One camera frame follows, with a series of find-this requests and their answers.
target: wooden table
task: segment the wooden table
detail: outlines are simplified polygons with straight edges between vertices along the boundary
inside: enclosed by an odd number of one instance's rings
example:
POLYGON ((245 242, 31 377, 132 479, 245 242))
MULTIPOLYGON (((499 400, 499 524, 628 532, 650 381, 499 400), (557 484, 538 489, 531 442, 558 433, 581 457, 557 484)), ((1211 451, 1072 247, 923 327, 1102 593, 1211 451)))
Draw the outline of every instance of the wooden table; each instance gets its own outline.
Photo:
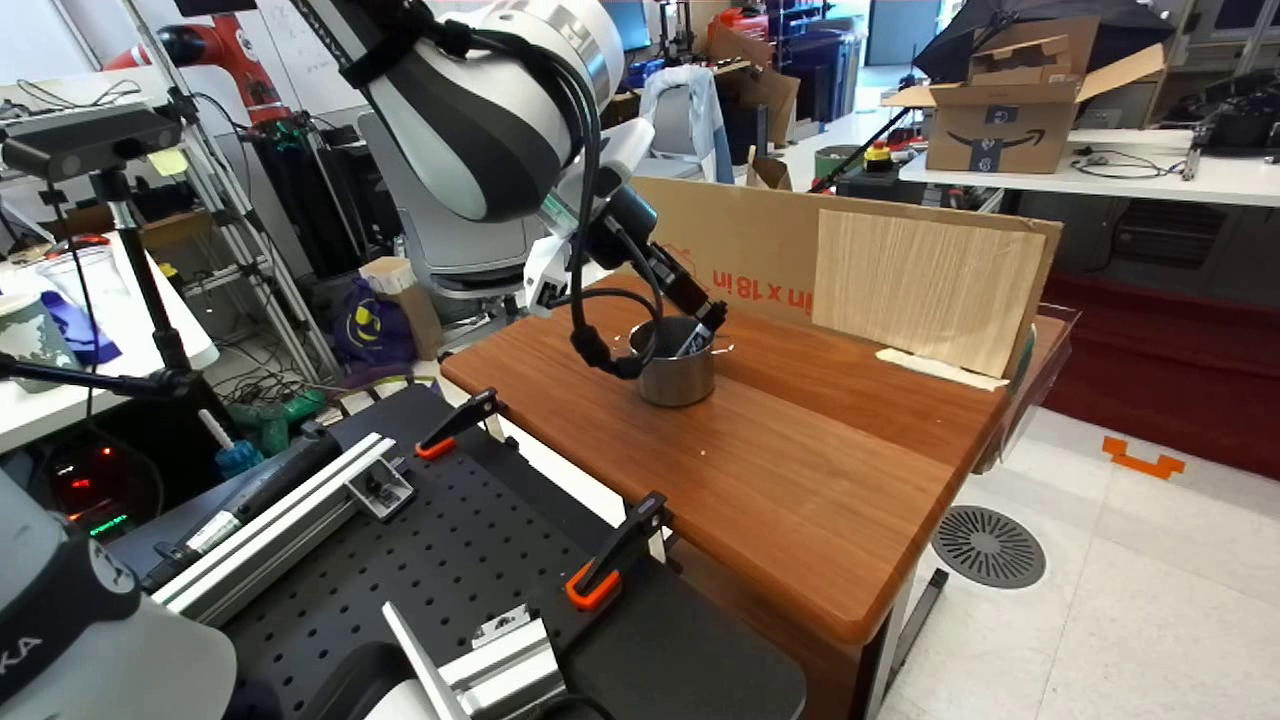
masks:
MULTIPOLYGON (((600 300, 615 341, 641 321, 600 300)), ((1042 377, 1067 325, 1037 321, 1042 377)), ((665 491, 672 524, 716 568, 814 636, 860 646, 887 620, 958 479, 1005 435, 1007 392, 977 392, 879 363, 870 343, 729 315, 716 392, 650 408, 633 383, 585 366, 569 315, 453 356, 461 389, 495 389, 512 421, 628 500, 665 491)))

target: desk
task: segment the desk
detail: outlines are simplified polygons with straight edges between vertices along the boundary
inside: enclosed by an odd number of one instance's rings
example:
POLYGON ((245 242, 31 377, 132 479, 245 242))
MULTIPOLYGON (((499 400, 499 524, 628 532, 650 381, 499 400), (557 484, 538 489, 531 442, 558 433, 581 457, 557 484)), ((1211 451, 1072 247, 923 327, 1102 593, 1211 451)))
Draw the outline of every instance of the desk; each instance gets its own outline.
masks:
MULTIPOLYGON (((620 341, 641 315, 596 302, 592 321, 620 341)), ((821 641, 864 646, 1005 423, 1007 392, 929 381, 879 363, 870 343, 748 311, 721 343, 732 352, 716 359, 716 396, 685 410, 585 366, 565 311, 512 325, 442 377, 495 389, 518 427, 620 497, 665 491, 677 532, 716 568, 821 641)))
MULTIPOLYGON (((121 356, 110 363, 100 363, 104 377, 147 377, 158 373, 158 352, 153 343, 153 315, 137 288, 137 275, 124 258, 124 242, 110 237, 107 251, 84 251, 87 291, 95 302, 95 321, 107 341, 121 343, 121 356)), ((50 288, 50 280, 35 269, 0 265, 0 288, 31 285, 50 288)), ((190 315, 190 308, 172 291, 172 285, 156 271, 158 300, 167 308, 172 327, 183 335, 183 347, 190 356, 190 366, 208 366, 214 359, 214 343, 190 315)), ((107 410, 124 404, 115 392, 92 392, 92 408, 107 410)), ((14 381, 0 381, 0 451, 13 451, 19 442, 31 442, 46 433, 61 433, 74 421, 84 421, 84 389, 44 389, 24 392, 14 381)))
POLYGON ((1280 162, 1203 155, 1194 180, 1098 180, 1074 170, 1067 161, 1052 177, 1020 170, 929 170, 923 155, 904 162, 904 185, 954 185, 954 189, 1005 189, 1005 193, 1054 193, 1054 196, 1113 196, 1113 201, 1169 201, 1169 202, 1232 202, 1232 209, 1280 209, 1280 162))

